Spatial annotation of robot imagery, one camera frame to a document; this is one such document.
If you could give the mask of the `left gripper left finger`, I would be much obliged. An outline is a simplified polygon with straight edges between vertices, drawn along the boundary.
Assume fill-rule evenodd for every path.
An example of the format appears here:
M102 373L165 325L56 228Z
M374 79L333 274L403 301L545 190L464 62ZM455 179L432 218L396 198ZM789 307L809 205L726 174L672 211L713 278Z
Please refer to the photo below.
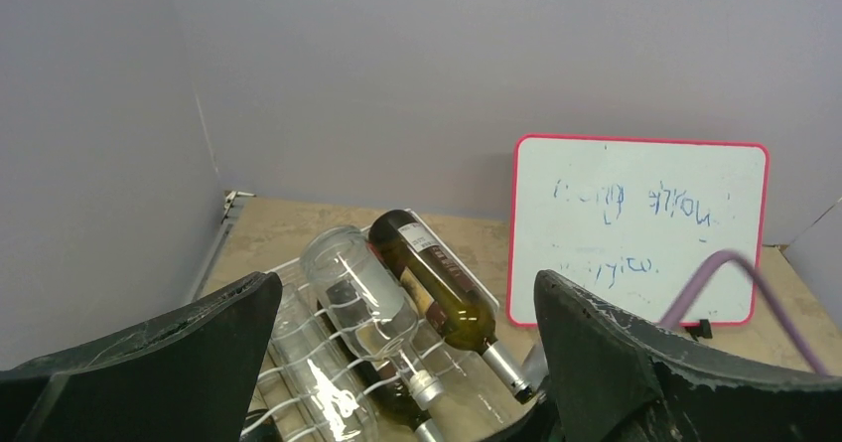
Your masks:
M282 300L253 272L1 374L5 441L236 441Z

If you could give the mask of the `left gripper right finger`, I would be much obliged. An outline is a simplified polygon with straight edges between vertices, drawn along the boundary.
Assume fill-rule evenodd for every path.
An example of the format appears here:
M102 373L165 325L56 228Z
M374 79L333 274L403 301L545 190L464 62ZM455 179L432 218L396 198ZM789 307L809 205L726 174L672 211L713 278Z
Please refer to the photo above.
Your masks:
M534 281L544 402L498 441L837 441L841 380L656 327L552 270Z

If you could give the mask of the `clear square glass bottle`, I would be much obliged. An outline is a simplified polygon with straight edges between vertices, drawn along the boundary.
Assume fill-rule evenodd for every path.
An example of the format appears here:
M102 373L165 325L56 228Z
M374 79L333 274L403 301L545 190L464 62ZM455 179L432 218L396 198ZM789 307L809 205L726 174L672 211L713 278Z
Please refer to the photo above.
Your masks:
M289 396L270 408L284 441L376 441L370 404L315 311L298 289L283 290L268 356L275 371L262 382L282 379Z

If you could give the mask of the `clear bottle back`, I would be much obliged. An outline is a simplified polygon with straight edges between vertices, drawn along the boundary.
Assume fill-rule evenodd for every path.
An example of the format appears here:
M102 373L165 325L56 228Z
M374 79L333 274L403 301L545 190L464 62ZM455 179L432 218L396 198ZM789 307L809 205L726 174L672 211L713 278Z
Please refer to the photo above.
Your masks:
M425 357L425 363L444 384L447 403L465 409L466 415L492 429L517 421L536 404L537 398L526 404L518 402L475 353L442 344Z

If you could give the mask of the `dark bottle brown label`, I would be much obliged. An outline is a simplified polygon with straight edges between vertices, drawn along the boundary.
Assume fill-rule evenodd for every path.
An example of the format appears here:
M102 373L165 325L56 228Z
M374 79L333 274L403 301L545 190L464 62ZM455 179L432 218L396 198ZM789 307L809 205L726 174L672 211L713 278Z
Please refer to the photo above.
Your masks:
M334 314L337 316L337 320L341 322L343 329L362 323L370 316L364 303L353 303L349 307L336 309ZM331 334L339 331L329 313L326 312L322 315L322 318ZM335 341L349 362L359 360L342 336L336 337ZM394 381L375 388L367 395L367 398L374 402L382 416L391 422L411 429L417 441L445 441L431 414L418 406L409 388L397 376L396 369L390 362L383 360L372 363L361 360L361 363L358 363L352 371L360 383L366 387L395 378Z

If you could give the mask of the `clear bottle silver cap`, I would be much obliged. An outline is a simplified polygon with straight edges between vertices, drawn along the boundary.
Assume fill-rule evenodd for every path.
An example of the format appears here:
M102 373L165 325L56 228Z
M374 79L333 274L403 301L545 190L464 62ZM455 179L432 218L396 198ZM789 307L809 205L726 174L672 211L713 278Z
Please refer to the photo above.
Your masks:
M418 312L362 231L352 225L325 230L308 243L299 263L351 351L372 363L390 362L419 407L430 408L444 394L444 387L413 347ZM334 310L353 303L364 303L370 316L343 329Z

